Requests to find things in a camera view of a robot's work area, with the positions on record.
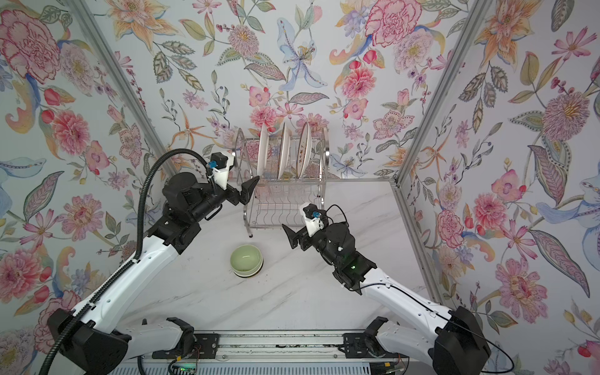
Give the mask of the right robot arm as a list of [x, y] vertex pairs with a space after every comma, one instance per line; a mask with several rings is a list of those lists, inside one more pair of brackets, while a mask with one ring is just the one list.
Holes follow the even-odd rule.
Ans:
[[437, 374], [483, 373], [492, 350], [468, 309], [450, 309], [402, 286], [356, 250], [346, 223], [325, 225], [314, 219], [299, 231], [288, 226], [283, 230], [292, 248], [315, 248], [343, 287], [380, 303], [408, 323], [407, 327], [389, 320], [372, 323], [370, 335], [386, 353], [408, 356]]

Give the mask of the brown rimmed plate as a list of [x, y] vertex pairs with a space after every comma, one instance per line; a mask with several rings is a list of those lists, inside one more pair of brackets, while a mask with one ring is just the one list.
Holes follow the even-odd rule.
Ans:
[[312, 128], [309, 123], [305, 123], [302, 128], [297, 152], [296, 176], [301, 179], [310, 163], [311, 147], [312, 147]]

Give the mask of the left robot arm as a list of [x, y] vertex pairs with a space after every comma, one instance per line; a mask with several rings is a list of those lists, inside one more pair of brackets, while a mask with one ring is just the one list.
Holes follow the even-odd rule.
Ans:
[[86, 374], [108, 374], [125, 359], [164, 352], [187, 356], [195, 345], [194, 328], [176, 317], [162, 323], [118, 328], [133, 301], [168, 264], [180, 256], [224, 203], [248, 204], [259, 178], [236, 188], [228, 171], [214, 170], [208, 182], [193, 173], [178, 173], [165, 185], [162, 217], [142, 234], [141, 249], [124, 262], [94, 294], [73, 309], [57, 309], [48, 319], [54, 345], [40, 372], [48, 374], [58, 354]]

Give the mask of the pale green bowl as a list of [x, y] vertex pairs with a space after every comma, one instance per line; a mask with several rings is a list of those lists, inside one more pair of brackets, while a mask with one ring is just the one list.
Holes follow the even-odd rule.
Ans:
[[256, 246], [242, 245], [231, 253], [230, 264], [232, 270], [262, 270], [264, 258]]

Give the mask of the patterned plate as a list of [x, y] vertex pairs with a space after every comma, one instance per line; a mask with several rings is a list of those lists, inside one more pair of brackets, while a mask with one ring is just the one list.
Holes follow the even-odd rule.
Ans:
[[289, 126], [287, 123], [285, 123], [283, 130], [282, 130], [282, 135], [281, 135], [280, 155], [279, 155], [278, 170], [277, 170], [277, 179], [278, 180], [281, 180], [283, 178], [284, 172], [288, 166], [291, 140], [292, 140], [292, 136], [290, 133]]

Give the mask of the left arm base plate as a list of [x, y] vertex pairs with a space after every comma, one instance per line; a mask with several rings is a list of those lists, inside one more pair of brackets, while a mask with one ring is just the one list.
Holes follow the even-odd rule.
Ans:
[[219, 345], [220, 335], [184, 334], [175, 348], [166, 351], [157, 351], [151, 355], [152, 359], [215, 359]]

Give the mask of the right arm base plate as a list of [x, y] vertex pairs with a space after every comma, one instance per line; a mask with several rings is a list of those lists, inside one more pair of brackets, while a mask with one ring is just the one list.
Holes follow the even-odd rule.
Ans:
[[400, 359], [406, 356], [386, 352], [374, 337], [361, 333], [342, 334], [342, 351], [347, 359]]

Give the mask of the white plate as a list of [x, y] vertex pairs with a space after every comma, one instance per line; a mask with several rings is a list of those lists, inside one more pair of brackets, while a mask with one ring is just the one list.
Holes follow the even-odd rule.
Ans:
[[259, 151], [257, 156], [256, 175], [261, 177], [267, 166], [269, 148], [269, 131], [264, 123], [261, 127], [259, 136]]

